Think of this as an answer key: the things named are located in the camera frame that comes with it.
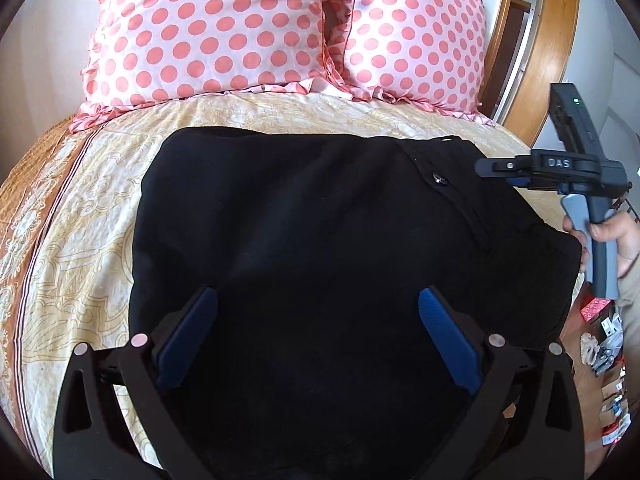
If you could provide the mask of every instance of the handle grip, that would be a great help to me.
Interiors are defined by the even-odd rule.
[[[618,243],[597,242],[591,238],[589,224],[601,224],[613,216],[611,200],[601,196],[585,197],[569,194],[562,197],[562,208],[587,238],[586,248],[591,257],[585,270],[585,278],[591,283],[591,293],[596,298],[616,300],[618,298]]]

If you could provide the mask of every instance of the wooden floor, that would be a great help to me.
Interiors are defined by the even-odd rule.
[[[602,447],[602,427],[598,419],[602,407],[602,377],[596,377],[591,367],[583,365],[580,360],[580,336],[585,332],[600,335],[599,324],[590,325],[584,322],[578,305],[582,304],[578,296],[574,307],[569,312],[560,339],[567,353],[574,360],[574,381],[580,398],[580,410],[584,425],[585,441],[585,478],[590,476],[600,465],[607,454],[608,447]]]

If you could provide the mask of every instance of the person's arm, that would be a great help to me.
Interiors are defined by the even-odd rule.
[[[565,217],[562,227],[585,245],[584,234],[575,231],[571,221]],[[640,228],[626,212],[619,212],[600,225],[591,225],[591,236],[599,242],[618,241],[618,288],[616,301],[622,318],[624,331],[623,350],[626,367],[626,396],[629,412],[640,408]],[[590,257],[582,249],[580,270]]]

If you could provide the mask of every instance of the black pants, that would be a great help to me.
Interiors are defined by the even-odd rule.
[[[201,283],[220,312],[171,410],[220,479],[406,480],[464,413],[417,312],[557,338],[580,244],[457,137],[185,128],[142,181],[130,332]]]

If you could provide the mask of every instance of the polka dot pillow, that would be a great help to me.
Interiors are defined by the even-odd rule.
[[[477,112],[484,77],[482,0],[334,0],[328,46],[344,88],[362,100],[411,101],[490,124]]]
[[[203,92],[340,93],[322,0],[98,1],[73,130]]]

